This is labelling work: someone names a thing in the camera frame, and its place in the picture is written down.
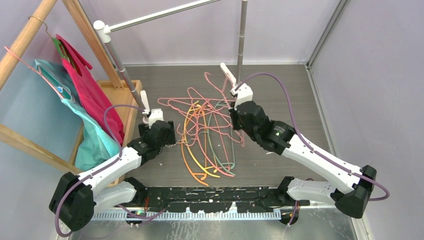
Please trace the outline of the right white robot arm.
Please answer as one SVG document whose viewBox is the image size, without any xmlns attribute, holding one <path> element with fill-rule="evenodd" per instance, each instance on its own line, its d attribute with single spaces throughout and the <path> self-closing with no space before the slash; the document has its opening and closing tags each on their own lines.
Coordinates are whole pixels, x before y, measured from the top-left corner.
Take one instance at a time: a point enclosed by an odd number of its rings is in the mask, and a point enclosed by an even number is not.
<svg viewBox="0 0 424 240">
<path fill-rule="evenodd" d="M 254 101 L 240 105 L 232 102 L 228 110 L 234 130 L 243 131 L 264 150 L 294 160 L 325 178 L 311 181 L 284 177 L 275 192 L 281 204 L 322 202 L 334 205 L 349 217 L 363 217 L 374 190 L 368 179 L 375 180 L 375 168 L 354 166 L 335 157 L 285 122 L 270 120 Z"/>
</svg>

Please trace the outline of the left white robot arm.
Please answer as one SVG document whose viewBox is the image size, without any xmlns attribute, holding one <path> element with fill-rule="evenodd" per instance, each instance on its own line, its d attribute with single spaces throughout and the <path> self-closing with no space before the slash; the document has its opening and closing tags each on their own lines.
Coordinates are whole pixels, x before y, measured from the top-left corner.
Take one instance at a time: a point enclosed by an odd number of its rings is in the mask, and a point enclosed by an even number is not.
<svg viewBox="0 0 424 240">
<path fill-rule="evenodd" d="M 157 120 L 138 126 L 139 138 L 130 141 L 120 152 L 98 166 L 59 180 L 48 208 L 54 213 L 54 226 L 61 237 L 81 230 L 95 214 L 114 206 L 131 203 L 141 206 L 146 200 L 145 186 L 133 177 L 109 186 L 118 177 L 154 159 L 166 145 L 176 143 L 173 121 Z M 70 232 L 61 231 L 65 224 Z"/>
</svg>

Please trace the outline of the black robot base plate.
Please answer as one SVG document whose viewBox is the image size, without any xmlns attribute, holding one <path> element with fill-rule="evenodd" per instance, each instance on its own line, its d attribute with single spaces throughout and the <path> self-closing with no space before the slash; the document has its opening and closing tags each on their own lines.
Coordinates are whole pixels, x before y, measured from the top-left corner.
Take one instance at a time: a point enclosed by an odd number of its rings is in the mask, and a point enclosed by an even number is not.
<svg viewBox="0 0 424 240">
<path fill-rule="evenodd" d="M 124 203 L 133 215 L 155 221 L 277 220 L 294 224 L 309 200 L 284 200 L 275 187 L 146 187 L 137 186 Z"/>
</svg>

